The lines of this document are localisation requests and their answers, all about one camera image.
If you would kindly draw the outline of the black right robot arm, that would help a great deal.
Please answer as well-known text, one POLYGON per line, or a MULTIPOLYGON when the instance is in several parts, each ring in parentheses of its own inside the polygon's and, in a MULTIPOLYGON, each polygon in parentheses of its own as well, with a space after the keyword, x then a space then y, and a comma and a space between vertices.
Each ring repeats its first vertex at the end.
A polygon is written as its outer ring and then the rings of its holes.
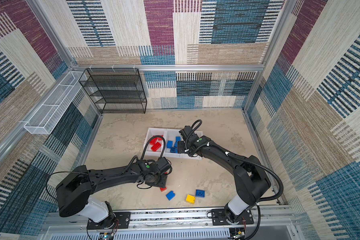
POLYGON ((179 141, 177 149, 180 154, 212 160, 234 176, 237 194, 225 206, 227 217, 238 217, 255 204, 268 200, 263 195, 271 187, 271 182, 266 167, 257 157, 234 154, 205 136, 193 141, 179 141))

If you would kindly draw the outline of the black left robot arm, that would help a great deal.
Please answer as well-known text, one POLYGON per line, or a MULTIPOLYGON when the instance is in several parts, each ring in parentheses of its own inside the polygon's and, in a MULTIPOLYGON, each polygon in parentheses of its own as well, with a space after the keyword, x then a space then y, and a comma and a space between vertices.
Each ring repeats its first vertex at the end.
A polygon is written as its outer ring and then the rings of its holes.
POLYGON ((59 215, 62 218, 80 215, 92 222, 109 227, 116 218, 110 203, 91 195, 124 184, 146 184, 164 188, 172 172, 169 160, 138 160, 135 156, 127 166, 105 170, 88 170, 85 165, 75 168, 57 186, 59 215))

